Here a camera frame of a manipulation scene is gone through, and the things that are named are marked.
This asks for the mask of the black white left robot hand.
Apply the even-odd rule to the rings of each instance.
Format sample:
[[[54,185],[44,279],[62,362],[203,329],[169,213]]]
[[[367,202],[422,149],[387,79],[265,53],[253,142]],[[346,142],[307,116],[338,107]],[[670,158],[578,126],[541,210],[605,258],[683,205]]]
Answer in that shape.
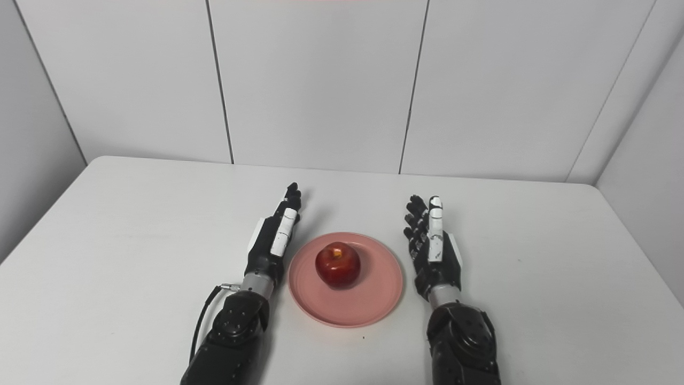
[[[247,254],[245,275],[269,277],[278,287],[284,276],[284,254],[291,242],[295,226],[300,221],[301,191],[291,183],[274,214],[257,226],[254,241]]]

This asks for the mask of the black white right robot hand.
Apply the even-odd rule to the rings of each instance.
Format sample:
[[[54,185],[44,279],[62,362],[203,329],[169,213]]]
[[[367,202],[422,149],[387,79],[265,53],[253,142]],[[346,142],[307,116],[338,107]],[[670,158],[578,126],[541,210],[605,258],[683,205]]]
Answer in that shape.
[[[459,297],[462,258],[454,236],[443,229],[443,204],[438,196],[425,202],[412,195],[406,205],[403,230],[408,239],[409,256],[413,261],[417,293],[434,302],[434,290],[446,288]]]

